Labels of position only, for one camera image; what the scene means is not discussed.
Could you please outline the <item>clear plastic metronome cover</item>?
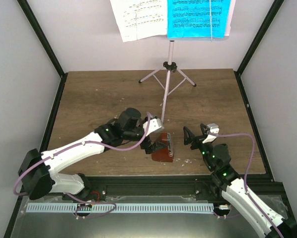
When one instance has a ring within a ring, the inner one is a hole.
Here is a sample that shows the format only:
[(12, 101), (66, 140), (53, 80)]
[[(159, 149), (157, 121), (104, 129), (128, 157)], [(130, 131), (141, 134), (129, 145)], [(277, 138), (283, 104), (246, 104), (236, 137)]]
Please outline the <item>clear plastic metronome cover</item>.
[(170, 133), (167, 133), (166, 139), (167, 139), (166, 142), (167, 142), (168, 156), (174, 157), (173, 141)]

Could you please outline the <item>lilac music stand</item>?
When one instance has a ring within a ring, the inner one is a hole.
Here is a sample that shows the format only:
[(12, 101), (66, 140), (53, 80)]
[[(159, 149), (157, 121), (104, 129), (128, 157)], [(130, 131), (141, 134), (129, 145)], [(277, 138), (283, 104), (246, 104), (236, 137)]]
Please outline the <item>lilac music stand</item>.
[[(166, 102), (167, 102), (168, 96), (171, 93), (173, 93), (179, 86), (181, 86), (185, 81), (188, 81), (193, 87), (197, 86), (197, 84), (191, 78), (189, 78), (180, 68), (178, 68), (176, 62), (173, 61), (174, 45), (175, 45), (175, 41), (169, 40), (169, 50), (168, 50), (167, 61), (165, 61), (163, 63), (163, 66), (161, 68), (158, 68), (158, 69), (152, 71), (150, 74), (148, 74), (147, 76), (145, 76), (144, 78), (142, 78), (138, 81), (138, 83), (141, 84), (144, 81), (146, 81), (147, 79), (149, 79), (150, 77), (153, 77), (159, 83), (159, 85), (162, 87), (162, 89), (164, 90), (162, 112), (161, 112), (161, 120), (162, 121), (164, 121), (164, 117), (165, 117)], [(166, 70), (165, 84), (162, 84), (162, 82), (156, 76), (156, 73), (158, 73), (162, 69)], [(176, 72), (178, 72), (180, 75), (182, 75), (183, 79), (172, 90), (169, 90), (171, 74), (176, 73)]]

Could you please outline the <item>red wooden metronome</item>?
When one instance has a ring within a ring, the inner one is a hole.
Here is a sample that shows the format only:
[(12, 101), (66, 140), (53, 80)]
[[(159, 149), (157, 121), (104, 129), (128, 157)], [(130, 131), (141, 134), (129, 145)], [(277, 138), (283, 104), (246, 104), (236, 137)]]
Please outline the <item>red wooden metronome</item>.
[(155, 162), (163, 162), (163, 163), (172, 163), (173, 162), (174, 157), (168, 156), (166, 136), (167, 136), (167, 132), (163, 132), (155, 140), (155, 141), (162, 141), (164, 144), (166, 144), (165, 148), (158, 150), (155, 153), (151, 154), (151, 159)]

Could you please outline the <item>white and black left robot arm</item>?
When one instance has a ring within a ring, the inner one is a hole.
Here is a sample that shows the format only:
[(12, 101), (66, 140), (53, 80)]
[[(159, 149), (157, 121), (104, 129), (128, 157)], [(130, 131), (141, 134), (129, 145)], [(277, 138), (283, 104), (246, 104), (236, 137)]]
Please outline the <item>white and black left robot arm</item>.
[(82, 174), (62, 174), (62, 170), (85, 158), (108, 150), (130, 151), (140, 147), (151, 154), (165, 146), (151, 142), (150, 134), (164, 129), (163, 122), (150, 113), (143, 119), (135, 108), (127, 108), (117, 118), (100, 125), (85, 137), (49, 151), (27, 152), (19, 170), (13, 193), (27, 195), (31, 200), (50, 193), (63, 193), (79, 200), (89, 200), (92, 185)]

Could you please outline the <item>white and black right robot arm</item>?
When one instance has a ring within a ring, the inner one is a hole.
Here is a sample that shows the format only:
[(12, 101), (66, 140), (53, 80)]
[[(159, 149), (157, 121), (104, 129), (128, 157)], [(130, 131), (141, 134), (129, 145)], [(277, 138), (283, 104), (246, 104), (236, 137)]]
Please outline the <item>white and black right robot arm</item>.
[(201, 124), (200, 128), (202, 135), (196, 136), (185, 126), (184, 144), (201, 152), (214, 183), (210, 187), (211, 196), (230, 203), (260, 238), (297, 238), (296, 221), (274, 211), (250, 189), (247, 177), (241, 177), (231, 166), (227, 144), (213, 144), (221, 136), (219, 126)]

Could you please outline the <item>blue sheet music page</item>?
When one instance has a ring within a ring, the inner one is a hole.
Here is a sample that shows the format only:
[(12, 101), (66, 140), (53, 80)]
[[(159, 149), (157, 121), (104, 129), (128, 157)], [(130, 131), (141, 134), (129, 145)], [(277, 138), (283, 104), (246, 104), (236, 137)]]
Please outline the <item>blue sheet music page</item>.
[(234, 0), (169, 0), (167, 36), (224, 38), (230, 33)]

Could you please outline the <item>white sheet music page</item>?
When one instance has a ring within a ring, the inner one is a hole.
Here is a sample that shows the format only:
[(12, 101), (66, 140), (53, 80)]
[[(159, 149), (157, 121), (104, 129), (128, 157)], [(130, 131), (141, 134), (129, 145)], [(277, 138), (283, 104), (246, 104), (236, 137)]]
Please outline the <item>white sheet music page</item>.
[(167, 34), (166, 0), (110, 1), (123, 42)]

